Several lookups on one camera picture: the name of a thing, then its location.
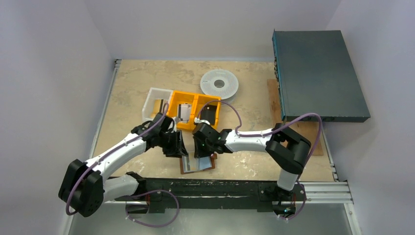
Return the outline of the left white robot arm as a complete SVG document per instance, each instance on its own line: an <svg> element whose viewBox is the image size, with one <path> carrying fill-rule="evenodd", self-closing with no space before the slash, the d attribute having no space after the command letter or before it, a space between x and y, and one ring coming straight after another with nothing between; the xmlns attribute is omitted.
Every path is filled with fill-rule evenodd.
<svg viewBox="0 0 415 235"><path fill-rule="evenodd" d="M72 161L65 172L58 197L65 202L67 215L88 217L103 202L122 196L140 200L146 194L145 180L135 173L121 177L111 175L132 158L159 147L166 157L188 156L183 135L174 119L157 113L153 120L134 127L118 144L85 162Z"/></svg>

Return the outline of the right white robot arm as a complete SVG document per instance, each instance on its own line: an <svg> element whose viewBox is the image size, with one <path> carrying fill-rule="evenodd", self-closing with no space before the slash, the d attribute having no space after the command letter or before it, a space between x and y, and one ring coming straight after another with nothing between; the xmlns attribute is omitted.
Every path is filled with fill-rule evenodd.
<svg viewBox="0 0 415 235"><path fill-rule="evenodd" d="M287 199L294 193L311 149L307 138L281 123L263 131L223 129L219 132L203 121L196 125L192 135L195 156L241 151L268 153L281 168L275 185L276 196L280 199Z"/></svg>

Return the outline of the dark blue flat box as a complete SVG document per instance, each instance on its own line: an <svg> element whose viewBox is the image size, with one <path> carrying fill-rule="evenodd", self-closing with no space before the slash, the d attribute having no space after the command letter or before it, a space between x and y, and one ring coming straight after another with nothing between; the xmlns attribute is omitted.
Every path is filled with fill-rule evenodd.
<svg viewBox="0 0 415 235"><path fill-rule="evenodd" d="M274 31L272 42L283 121L306 113L323 122L371 117L341 31Z"/></svg>

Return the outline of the tan cards in white bin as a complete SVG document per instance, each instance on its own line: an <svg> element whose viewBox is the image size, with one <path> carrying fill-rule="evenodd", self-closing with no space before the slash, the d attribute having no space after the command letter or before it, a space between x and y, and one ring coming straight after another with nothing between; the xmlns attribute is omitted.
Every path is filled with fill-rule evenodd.
<svg viewBox="0 0 415 235"><path fill-rule="evenodd" d="M156 99L154 101L152 113L157 114L159 112L162 112L163 106L164 106L164 100L163 99Z"/></svg>

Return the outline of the white plastic bin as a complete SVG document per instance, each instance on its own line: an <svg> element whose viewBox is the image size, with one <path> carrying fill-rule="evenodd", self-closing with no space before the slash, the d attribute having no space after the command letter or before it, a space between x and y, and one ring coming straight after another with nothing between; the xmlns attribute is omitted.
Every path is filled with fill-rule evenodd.
<svg viewBox="0 0 415 235"><path fill-rule="evenodd" d="M163 105L170 102L172 95L173 90L151 87L142 108L142 121L152 120L162 111Z"/></svg>

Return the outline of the wooden board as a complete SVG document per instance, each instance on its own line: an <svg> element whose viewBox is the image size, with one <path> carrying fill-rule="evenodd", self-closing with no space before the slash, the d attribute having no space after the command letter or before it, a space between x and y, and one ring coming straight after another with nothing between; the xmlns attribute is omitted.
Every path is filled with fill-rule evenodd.
<svg viewBox="0 0 415 235"><path fill-rule="evenodd" d="M280 127L287 123L282 120L281 114L281 103L278 91L278 82L276 79L267 80L267 89L269 95L270 112L273 127ZM318 122L305 122L298 121L289 127L283 129L280 133L282 134L286 144L292 145L297 144L300 141L307 142L309 148L312 148L316 144L316 148L313 152L313 156L322 156L323 150L323 136L317 139L319 123Z"/></svg>

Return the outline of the grey filament spool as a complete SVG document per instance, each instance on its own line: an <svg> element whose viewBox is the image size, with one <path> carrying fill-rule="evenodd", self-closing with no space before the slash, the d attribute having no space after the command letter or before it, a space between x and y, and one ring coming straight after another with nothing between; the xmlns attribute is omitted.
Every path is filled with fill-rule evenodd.
<svg viewBox="0 0 415 235"><path fill-rule="evenodd" d="M206 95L229 99L237 93L239 81L229 70L214 69L202 76L200 88Z"/></svg>

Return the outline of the stack of silver cards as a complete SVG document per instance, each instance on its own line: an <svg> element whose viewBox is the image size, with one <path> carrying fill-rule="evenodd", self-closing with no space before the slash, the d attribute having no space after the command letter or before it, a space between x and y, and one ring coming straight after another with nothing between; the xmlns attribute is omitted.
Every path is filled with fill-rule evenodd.
<svg viewBox="0 0 415 235"><path fill-rule="evenodd" d="M179 104L177 108L178 122L188 123L190 120L192 105L189 103Z"/></svg>

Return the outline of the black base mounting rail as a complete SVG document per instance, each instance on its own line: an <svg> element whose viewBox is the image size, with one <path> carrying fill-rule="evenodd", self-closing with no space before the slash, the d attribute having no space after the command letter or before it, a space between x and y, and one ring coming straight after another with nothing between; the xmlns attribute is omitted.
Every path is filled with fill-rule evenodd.
<svg viewBox="0 0 415 235"><path fill-rule="evenodd" d="M139 178L138 191L116 201L143 202L149 213L166 209L256 210L293 215L307 200L303 185L292 191L276 181Z"/></svg>

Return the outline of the orange double plastic bin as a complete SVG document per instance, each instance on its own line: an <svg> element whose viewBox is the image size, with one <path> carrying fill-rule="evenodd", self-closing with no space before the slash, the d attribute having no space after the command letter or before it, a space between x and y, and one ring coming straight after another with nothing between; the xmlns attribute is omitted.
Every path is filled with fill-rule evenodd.
<svg viewBox="0 0 415 235"><path fill-rule="evenodd" d="M194 118L201 114L201 110L206 105L216 105L217 111L216 111L216 123L212 125L214 129L218 128L219 123L219 113L221 109L221 103L219 103L219 100L221 100L220 97L217 96L210 96L206 94L198 94L198 93L190 93L190 92L183 92L174 90L173 95L171 97L171 100L169 102L169 108L167 115L171 118L177 117L177 108L179 104L183 103L189 103L192 105L190 120L188 123L181 123L176 122L177 129L183 130L183 131L192 131L195 128L194 125Z"/></svg>

